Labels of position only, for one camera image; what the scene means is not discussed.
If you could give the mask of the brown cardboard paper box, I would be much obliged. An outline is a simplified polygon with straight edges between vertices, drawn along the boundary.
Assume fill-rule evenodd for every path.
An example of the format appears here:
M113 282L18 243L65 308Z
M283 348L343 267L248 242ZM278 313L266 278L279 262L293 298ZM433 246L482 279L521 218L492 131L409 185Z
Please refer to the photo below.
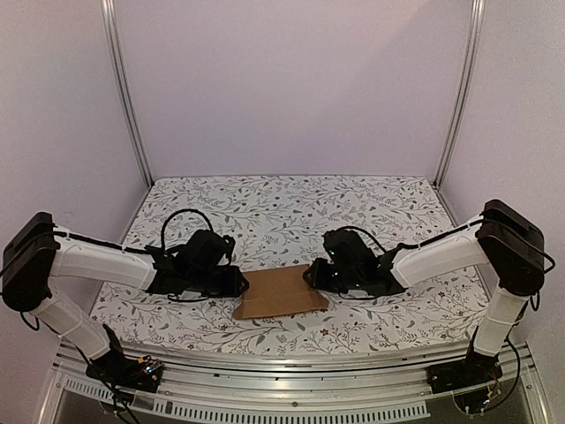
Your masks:
M327 309L329 301L303 279L307 265L244 273L249 288L233 310L235 320L291 316Z

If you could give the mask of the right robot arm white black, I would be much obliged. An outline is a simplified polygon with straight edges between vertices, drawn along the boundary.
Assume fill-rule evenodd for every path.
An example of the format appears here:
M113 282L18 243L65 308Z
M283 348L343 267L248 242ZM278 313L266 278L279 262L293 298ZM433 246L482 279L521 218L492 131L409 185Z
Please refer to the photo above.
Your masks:
M530 298L540 292L554 260L545 252L542 231L502 201L488 201L467 223L418 244L400 243L377 255L345 226L327 231L318 258L304 272L314 290L346 295L366 292L371 299L406 292L416 284L452 271L489 265L498 285L476 329L470 355L456 367L456 377L474 385L487 375Z

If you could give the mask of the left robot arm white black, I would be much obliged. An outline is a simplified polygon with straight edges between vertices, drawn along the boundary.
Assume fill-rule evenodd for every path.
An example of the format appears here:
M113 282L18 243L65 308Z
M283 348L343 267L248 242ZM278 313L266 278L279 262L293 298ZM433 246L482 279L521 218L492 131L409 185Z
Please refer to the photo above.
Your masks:
M121 284L180 301L238 298L249 288L232 264L235 240L211 228L195 231L182 245L136 248L89 238L55 225L49 213L33 216L4 249L1 296L13 311L28 313L74 343L113 383L131 376L108 330L50 285L54 277Z

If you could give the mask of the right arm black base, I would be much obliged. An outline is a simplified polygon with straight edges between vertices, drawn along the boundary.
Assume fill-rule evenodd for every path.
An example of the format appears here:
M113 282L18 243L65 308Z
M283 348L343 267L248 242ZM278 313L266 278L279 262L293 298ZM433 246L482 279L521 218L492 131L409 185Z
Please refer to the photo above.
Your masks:
M491 382L502 376L498 355L485 356L476 352L472 345L462 359L426 368L426 382L433 394Z

